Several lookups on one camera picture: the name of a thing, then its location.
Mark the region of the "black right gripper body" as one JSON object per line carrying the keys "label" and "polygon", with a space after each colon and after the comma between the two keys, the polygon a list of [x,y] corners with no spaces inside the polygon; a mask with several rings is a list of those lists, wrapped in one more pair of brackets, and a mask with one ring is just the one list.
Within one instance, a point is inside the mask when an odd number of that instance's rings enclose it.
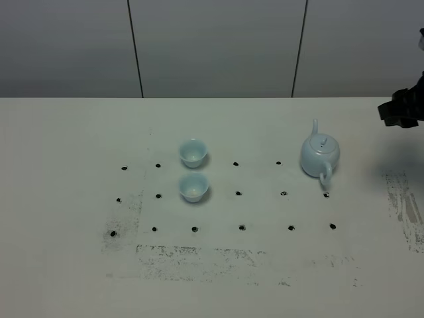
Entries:
{"label": "black right gripper body", "polygon": [[417,121],[423,121],[423,82],[424,75],[410,89],[411,95],[408,101],[408,115]]}

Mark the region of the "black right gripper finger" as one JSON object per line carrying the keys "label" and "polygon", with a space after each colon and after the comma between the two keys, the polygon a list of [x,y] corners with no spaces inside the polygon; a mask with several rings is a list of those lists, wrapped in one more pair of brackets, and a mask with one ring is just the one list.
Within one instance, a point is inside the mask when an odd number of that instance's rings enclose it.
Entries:
{"label": "black right gripper finger", "polygon": [[385,117],[383,119],[387,127],[417,127],[419,125],[420,117]]}
{"label": "black right gripper finger", "polygon": [[406,88],[393,93],[390,101],[385,102],[378,107],[381,120],[412,119],[409,108],[409,97],[410,92]]}

